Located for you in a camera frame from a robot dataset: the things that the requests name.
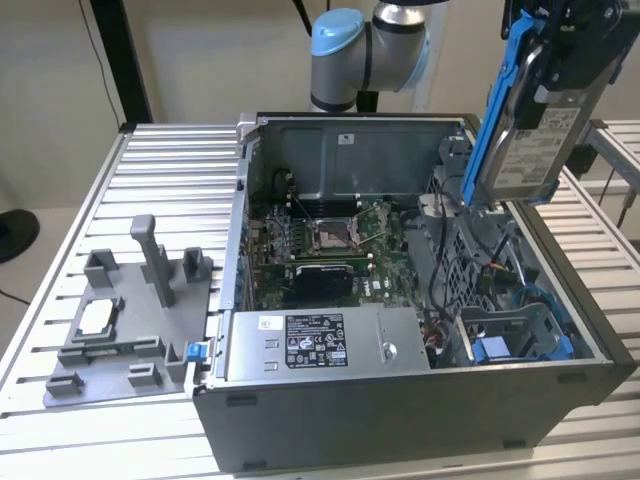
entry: floor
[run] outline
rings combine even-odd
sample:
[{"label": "floor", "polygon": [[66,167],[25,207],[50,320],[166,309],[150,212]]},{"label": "floor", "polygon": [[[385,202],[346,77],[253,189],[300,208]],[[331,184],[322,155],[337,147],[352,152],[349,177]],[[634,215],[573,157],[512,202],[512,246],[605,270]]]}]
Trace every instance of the floor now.
[{"label": "floor", "polygon": [[[31,300],[77,212],[77,207],[33,210],[40,220],[40,235],[25,253],[0,265],[0,289]],[[25,305],[0,296],[0,357],[26,310]]]}]

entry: white wall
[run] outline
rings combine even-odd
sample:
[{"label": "white wall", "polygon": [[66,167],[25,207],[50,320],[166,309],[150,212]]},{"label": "white wall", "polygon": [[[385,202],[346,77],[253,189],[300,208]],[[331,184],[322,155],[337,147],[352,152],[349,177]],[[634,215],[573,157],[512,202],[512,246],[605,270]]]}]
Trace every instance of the white wall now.
[{"label": "white wall", "polygon": [[[504,51],[502,1],[451,1],[430,111],[483,112]],[[325,5],[305,3],[312,21]],[[368,16],[375,3],[333,6]],[[157,121],[232,123],[241,111],[308,108],[309,38],[290,0],[128,0],[126,8]],[[603,116],[640,117],[640,47],[629,60]],[[117,96],[116,107],[123,118]],[[383,94],[379,109],[409,111],[411,94]],[[79,204],[115,130],[77,2],[0,2],[0,209]]]},{"label": "white wall", "polygon": [[0,2],[0,190],[7,203],[79,204],[115,132],[76,2]]},{"label": "white wall", "polygon": [[[370,16],[376,0],[342,0]],[[305,2],[311,22],[324,0]],[[157,120],[237,121],[243,111],[309,107],[310,40],[290,0],[136,0],[127,4]],[[408,111],[411,93],[381,95],[381,111]]]}]

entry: black pole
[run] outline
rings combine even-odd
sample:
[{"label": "black pole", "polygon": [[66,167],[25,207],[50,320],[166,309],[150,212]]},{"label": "black pole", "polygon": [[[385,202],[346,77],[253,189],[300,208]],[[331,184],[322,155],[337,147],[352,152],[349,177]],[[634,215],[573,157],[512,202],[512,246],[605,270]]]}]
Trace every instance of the black pole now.
[{"label": "black pole", "polygon": [[128,123],[152,123],[138,57],[122,0],[91,0],[104,51]]}]

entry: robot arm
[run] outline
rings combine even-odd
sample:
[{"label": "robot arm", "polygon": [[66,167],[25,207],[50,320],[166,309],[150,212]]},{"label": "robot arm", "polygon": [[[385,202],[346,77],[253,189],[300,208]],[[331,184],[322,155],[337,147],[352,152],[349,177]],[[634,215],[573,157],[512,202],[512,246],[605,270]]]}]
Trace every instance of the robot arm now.
[{"label": "robot arm", "polygon": [[640,2],[508,0],[504,60],[463,180],[467,205],[548,201],[640,31]]}]

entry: motherboard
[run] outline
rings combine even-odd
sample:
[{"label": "motherboard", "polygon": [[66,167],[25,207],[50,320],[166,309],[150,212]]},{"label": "motherboard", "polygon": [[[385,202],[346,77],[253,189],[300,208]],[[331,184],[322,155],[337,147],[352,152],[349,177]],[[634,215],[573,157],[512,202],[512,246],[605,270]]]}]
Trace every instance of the motherboard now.
[{"label": "motherboard", "polygon": [[254,205],[250,258],[262,310],[422,305],[418,277],[390,199],[347,202],[289,197]]}]

